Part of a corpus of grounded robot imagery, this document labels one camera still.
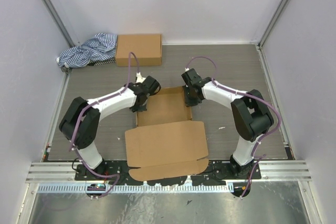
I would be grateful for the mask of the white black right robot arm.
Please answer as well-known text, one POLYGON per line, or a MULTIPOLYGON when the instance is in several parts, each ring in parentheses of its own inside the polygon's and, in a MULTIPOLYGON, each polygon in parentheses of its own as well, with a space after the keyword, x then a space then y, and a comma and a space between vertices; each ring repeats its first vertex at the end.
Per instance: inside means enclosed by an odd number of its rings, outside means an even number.
POLYGON ((185 82, 183 90, 186 106, 197 106, 203 100, 210 100, 232 111, 239 139, 230 157, 229 169, 235 178, 245 178, 253 166, 258 140, 274 124, 263 96, 258 90, 234 90, 210 77, 203 79, 193 68, 186 68, 182 79, 185 82))

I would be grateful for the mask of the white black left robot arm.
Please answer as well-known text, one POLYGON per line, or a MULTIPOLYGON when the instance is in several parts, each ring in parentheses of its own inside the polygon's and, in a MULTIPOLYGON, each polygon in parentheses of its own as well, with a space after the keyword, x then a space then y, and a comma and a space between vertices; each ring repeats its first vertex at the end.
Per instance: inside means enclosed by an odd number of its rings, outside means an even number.
POLYGON ((148 98, 160 89, 156 79, 151 76, 144 78, 138 73, 135 83, 128 82, 115 92, 95 99, 73 99, 59 130, 70 142, 69 150, 76 153, 89 177, 93 180, 119 178, 119 174, 106 174, 106 163, 94 143, 99 123, 123 109, 131 112, 146 110, 148 98))

